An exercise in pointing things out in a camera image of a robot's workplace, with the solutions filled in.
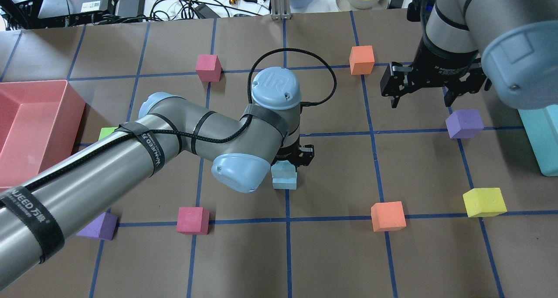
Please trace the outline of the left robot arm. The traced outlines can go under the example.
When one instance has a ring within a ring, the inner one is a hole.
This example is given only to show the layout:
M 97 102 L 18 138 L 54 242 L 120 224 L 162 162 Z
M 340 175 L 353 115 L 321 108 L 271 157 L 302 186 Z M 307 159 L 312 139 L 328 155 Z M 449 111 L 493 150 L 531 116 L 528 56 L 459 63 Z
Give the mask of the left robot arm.
M 213 162 L 214 177 L 252 193 L 277 155 L 299 139 L 303 102 L 291 70 L 248 79 L 241 119 L 169 93 L 154 93 L 137 121 L 1 193 L 1 288 L 62 249 L 65 241 L 186 151 Z

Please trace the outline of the orange block near arm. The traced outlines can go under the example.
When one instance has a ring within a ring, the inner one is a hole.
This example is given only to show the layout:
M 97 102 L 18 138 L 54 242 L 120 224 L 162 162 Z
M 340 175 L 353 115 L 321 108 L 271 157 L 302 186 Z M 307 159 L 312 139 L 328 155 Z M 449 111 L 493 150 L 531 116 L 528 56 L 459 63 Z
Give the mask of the orange block near arm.
M 407 227 L 401 201 L 379 202 L 371 206 L 374 232 L 393 232 Z

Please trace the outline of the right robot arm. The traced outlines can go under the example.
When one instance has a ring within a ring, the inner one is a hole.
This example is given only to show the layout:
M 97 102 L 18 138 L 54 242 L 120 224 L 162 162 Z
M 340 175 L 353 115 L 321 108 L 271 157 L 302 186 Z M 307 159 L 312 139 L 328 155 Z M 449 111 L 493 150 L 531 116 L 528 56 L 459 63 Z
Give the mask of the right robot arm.
M 413 62 L 391 62 L 382 77 L 393 108 L 443 86 L 447 107 L 491 87 L 511 108 L 557 104 L 557 0 L 412 0 L 407 20 L 422 37 Z

